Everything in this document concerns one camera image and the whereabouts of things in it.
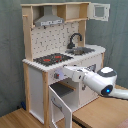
play kitchen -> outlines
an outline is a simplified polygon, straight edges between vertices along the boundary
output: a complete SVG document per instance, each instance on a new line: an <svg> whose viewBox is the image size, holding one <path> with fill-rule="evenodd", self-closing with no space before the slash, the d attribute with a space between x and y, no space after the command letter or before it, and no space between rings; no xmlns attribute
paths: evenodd
<svg viewBox="0 0 128 128"><path fill-rule="evenodd" d="M101 69L105 49L85 44L86 20L107 21L110 5L71 2L21 6L26 109L46 128L57 128L56 122L64 117L65 127L71 128L72 113L98 95L68 78L63 68Z"/></svg>

open oven door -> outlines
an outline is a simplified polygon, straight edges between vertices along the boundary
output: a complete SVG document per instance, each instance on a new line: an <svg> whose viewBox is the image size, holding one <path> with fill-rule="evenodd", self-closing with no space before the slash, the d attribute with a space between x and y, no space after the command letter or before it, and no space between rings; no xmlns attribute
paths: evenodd
<svg viewBox="0 0 128 128"><path fill-rule="evenodd" d="M89 3L87 10L88 19L108 21L110 4Z"/></svg>
<svg viewBox="0 0 128 128"><path fill-rule="evenodd" d="M49 106L50 106L50 127L58 128L55 121L53 107L56 106L64 115L65 128L72 128L72 110L65 102L57 95L57 93L49 86Z"/></svg>

white tile backsplash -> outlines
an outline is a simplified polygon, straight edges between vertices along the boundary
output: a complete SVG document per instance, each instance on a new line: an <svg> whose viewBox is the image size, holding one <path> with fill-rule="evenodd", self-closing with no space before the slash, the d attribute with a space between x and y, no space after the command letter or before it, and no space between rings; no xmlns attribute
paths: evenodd
<svg viewBox="0 0 128 128"><path fill-rule="evenodd" d="M78 27L79 22L50 25L46 29L35 27L31 32L33 58L66 50L71 35L78 33ZM78 46L77 35L73 38L73 43Z"/></svg>

faucet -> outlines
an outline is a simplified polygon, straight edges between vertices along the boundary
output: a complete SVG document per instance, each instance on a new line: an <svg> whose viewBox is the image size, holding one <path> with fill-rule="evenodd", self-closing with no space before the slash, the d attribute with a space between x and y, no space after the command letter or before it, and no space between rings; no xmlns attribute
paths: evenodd
<svg viewBox="0 0 128 128"><path fill-rule="evenodd" d="M75 44L73 44L72 39L75 35L79 35L80 36L80 41L82 41L82 35L80 33L74 33L71 37L70 37L70 43L68 44L67 48L68 49L72 49L73 47L75 47Z"/></svg>

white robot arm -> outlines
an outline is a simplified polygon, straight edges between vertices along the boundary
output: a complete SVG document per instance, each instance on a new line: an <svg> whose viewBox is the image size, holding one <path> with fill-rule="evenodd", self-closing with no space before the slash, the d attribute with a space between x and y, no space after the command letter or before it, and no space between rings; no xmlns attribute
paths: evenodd
<svg viewBox="0 0 128 128"><path fill-rule="evenodd" d="M83 82L101 96L128 100L128 91L115 88L117 73L105 67L94 73L86 67L64 66L63 73L74 82Z"/></svg>

